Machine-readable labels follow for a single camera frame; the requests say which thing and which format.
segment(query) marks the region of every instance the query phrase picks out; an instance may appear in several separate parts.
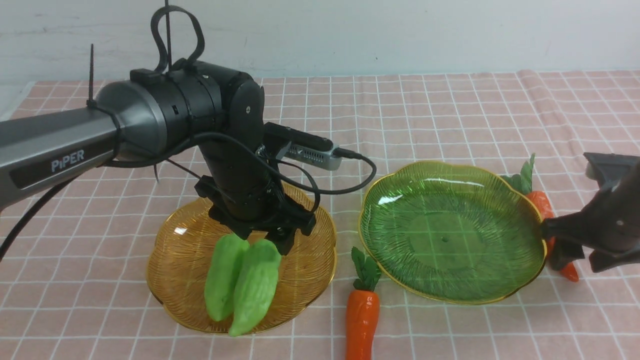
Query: orange carrot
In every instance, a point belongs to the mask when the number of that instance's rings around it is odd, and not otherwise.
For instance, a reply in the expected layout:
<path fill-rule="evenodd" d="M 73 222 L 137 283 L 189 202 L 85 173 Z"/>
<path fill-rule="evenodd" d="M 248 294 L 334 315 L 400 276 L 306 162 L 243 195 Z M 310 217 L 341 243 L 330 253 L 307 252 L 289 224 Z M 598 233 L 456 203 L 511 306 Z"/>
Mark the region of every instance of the orange carrot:
<path fill-rule="evenodd" d="M 553 209 L 551 208 L 551 203 L 547 197 L 547 194 L 541 191 L 533 191 L 526 195 L 526 197 L 531 200 L 531 202 L 536 206 L 538 211 L 540 211 L 540 215 L 543 218 L 553 218 L 556 217 L 554 215 Z M 554 249 L 554 245 L 556 243 L 555 238 L 549 239 L 547 242 L 548 253 L 550 254 Z M 560 274 L 562 274 L 565 278 L 578 282 L 580 277 L 578 276 L 578 271 L 575 268 L 573 263 L 568 263 L 562 270 L 560 270 Z"/>
<path fill-rule="evenodd" d="M 514 190 L 525 195 L 527 199 L 536 206 L 542 218 L 553 218 L 556 216 L 554 215 L 554 211 L 547 194 L 539 190 L 533 190 L 533 161 L 535 156 L 535 154 L 531 154 L 531 158 L 529 161 L 525 161 L 519 174 L 515 174 L 513 176 L 502 176 L 502 178 L 509 183 Z M 547 240 L 547 254 L 551 254 L 555 243 L 555 238 Z M 568 263 L 560 271 L 560 274 L 573 282 L 578 282 L 579 280 L 578 271 L 575 269 L 575 265 L 573 263 Z"/>
<path fill-rule="evenodd" d="M 380 317 L 380 300 L 374 292 L 380 279 L 380 268 L 372 258 L 365 259 L 356 247 L 351 249 L 351 259 L 358 278 L 349 295 L 346 311 L 345 360 L 371 360 L 373 338 Z"/>

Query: carrot leaves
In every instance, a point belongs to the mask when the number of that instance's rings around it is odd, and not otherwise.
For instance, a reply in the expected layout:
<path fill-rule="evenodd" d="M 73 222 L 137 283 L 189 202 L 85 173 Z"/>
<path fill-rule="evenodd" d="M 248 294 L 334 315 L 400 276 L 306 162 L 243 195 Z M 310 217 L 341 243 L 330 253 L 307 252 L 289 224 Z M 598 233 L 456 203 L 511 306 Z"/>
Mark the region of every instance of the carrot leaves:
<path fill-rule="evenodd" d="M 527 195 L 533 191 L 533 162 L 536 157 L 536 154 L 531 154 L 531 158 L 529 161 L 525 161 L 520 169 L 519 174 L 514 174 L 512 176 L 503 175 L 503 178 L 514 190 L 517 192 Z"/>
<path fill-rule="evenodd" d="M 372 257 L 365 257 L 365 254 L 357 247 L 351 248 L 351 260 L 353 260 L 358 274 L 358 278 L 353 282 L 353 287 L 356 290 L 374 291 L 381 276 L 378 264 Z"/>

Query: green vegetable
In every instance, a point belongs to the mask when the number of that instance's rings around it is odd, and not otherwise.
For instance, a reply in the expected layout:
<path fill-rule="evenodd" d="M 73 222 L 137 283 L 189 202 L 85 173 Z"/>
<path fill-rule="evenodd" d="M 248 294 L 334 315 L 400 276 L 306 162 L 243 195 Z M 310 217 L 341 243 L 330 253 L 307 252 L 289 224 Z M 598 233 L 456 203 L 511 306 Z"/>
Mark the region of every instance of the green vegetable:
<path fill-rule="evenodd" d="M 382 275 L 376 262 L 370 256 L 365 260 L 364 253 L 357 247 L 351 248 L 351 259 L 358 274 L 358 278 L 353 281 L 353 287 L 357 290 L 373 291 Z"/>
<path fill-rule="evenodd" d="M 246 251 L 234 292 L 234 321 L 229 336 L 246 334 L 267 315 L 276 293 L 281 260 L 269 240 L 258 240 Z"/>
<path fill-rule="evenodd" d="M 533 191 L 532 189 L 532 177 L 533 177 L 533 161 L 536 157 L 535 154 L 531 154 L 529 161 L 525 161 L 520 169 L 519 174 L 513 176 L 503 175 L 503 178 L 511 187 L 519 193 L 527 194 Z"/>
<path fill-rule="evenodd" d="M 234 289 L 249 242 L 236 234 L 222 236 L 216 243 L 204 286 L 207 314 L 219 322 L 234 311 Z"/>

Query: green glass plate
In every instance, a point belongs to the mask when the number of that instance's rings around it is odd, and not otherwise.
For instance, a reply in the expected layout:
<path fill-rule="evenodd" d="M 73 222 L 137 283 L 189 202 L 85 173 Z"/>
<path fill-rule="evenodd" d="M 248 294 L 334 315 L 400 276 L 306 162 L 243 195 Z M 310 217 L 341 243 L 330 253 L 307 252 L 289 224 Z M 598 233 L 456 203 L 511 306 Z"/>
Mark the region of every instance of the green glass plate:
<path fill-rule="evenodd" d="M 367 191 L 360 238 L 407 290 L 455 304 L 500 301 L 542 271 L 534 204 L 482 168 L 420 161 Z"/>

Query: pink checkered tablecloth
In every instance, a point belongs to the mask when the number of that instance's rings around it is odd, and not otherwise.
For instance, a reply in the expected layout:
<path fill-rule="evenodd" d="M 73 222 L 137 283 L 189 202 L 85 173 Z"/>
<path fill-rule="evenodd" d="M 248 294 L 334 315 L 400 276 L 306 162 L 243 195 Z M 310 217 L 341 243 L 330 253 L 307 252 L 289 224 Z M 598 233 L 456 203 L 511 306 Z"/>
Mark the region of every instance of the pink checkered tablecloth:
<path fill-rule="evenodd" d="M 640 71 L 258 79 L 264 120 L 330 137 L 369 156 L 379 176 L 416 160 L 514 173 L 536 153 L 534 188 L 558 215 L 597 189 L 582 153 L 638 154 Z M 86 82 L 37 83 L 14 118 L 84 106 Z M 175 160 L 199 174 L 199 152 Z M 368 167 L 308 168 L 321 188 L 359 183 Z M 196 179 L 163 164 L 95 169 L 36 216 L 0 263 L 0 358 L 7 360 L 338 360 L 355 278 L 363 192 L 323 197 L 339 232 L 335 279 L 294 321 L 228 338 L 178 326 L 151 296 L 145 266 L 166 217 L 196 199 Z M 287 175 L 300 173 L 287 171 Z M 33 199 L 2 214 L 4 237 Z M 515 296 L 477 307 L 447 305 L 378 285 L 375 360 L 638 359 L 640 265 L 572 283 L 545 270 Z"/>

